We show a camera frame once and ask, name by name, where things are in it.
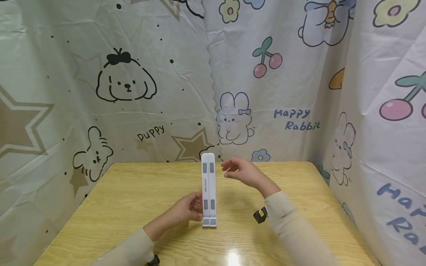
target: green leaf drawing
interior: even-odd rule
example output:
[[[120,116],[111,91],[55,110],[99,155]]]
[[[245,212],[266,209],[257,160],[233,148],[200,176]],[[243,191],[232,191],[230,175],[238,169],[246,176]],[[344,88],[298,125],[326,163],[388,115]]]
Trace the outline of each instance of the green leaf drawing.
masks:
[[[325,179],[330,179],[330,174],[327,171],[322,170],[321,175]]]
[[[260,56],[261,54],[263,54],[265,52],[265,50],[261,47],[261,48],[258,48],[258,49],[256,49],[256,50],[254,50],[253,51],[253,56],[254,57],[257,57],[257,56]]]
[[[272,44],[272,37],[269,36],[262,42],[262,48],[266,51]]]
[[[395,81],[395,84],[399,87],[412,87],[416,86],[421,81],[419,76],[405,76]]]

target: black wristwatch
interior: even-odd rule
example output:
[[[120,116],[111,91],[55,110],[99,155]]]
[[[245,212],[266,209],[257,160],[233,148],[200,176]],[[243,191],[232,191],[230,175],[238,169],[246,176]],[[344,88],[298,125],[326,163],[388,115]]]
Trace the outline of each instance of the black wristwatch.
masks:
[[[154,255],[154,259],[150,262],[148,262],[148,266],[158,266],[160,265],[160,259],[157,255]]]

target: white fabric backdrop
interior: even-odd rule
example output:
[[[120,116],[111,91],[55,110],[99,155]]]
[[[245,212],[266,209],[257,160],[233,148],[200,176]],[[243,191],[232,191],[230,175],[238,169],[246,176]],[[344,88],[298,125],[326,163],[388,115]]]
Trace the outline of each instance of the white fabric backdrop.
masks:
[[[212,151],[313,162],[382,265],[422,265],[425,11],[0,1],[0,264],[31,265],[112,163]]]

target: yellow flower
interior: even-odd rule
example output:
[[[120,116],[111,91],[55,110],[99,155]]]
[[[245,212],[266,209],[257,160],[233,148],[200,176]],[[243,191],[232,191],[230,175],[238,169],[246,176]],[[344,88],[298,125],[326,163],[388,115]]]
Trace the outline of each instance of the yellow flower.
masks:
[[[399,26],[419,4],[420,0],[381,0],[374,8],[373,25],[377,28]]]
[[[222,15],[224,23],[237,21],[239,6],[239,0],[225,0],[219,6],[219,13]]]

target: cartoon puppy drawing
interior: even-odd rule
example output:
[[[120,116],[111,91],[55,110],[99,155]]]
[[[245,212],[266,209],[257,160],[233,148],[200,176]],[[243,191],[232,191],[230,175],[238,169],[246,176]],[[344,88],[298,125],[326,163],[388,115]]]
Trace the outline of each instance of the cartoon puppy drawing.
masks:
[[[299,29],[299,37],[309,47],[321,43],[329,46],[339,44],[353,19],[356,0],[327,0],[327,3],[308,2],[306,18]]]
[[[348,123],[348,118],[345,112],[339,116],[336,128],[336,136],[333,142],[333,166],[331,171],[339,185],[347,186],[349,184],[348,177],[345,175],[345,170],[352,166],[352,145],[355,140],[355,128],[351,123]]]
[[[117,51],[106,56],[108,62],[98,75],[96,95],[108,102],[152,99],[157,84],[151,74],[134,60],[129,52]]]
[[[72,165],[74,169],[81,168],[82,173],[85,172],[92,182],[96,182],[114,151],[108,146],[107,139],[102,137],[101,131],[96,126],[89,128],[88,135],[89,147],[74,154]]]
[[[242,145],[254,135],[254,130],[248,128],[251,123],[251,110],[248,107],[248,96],[244,92],[239,92],[235,97],[230,92],[222,94],[221,110],[216,117],[221,144]]]

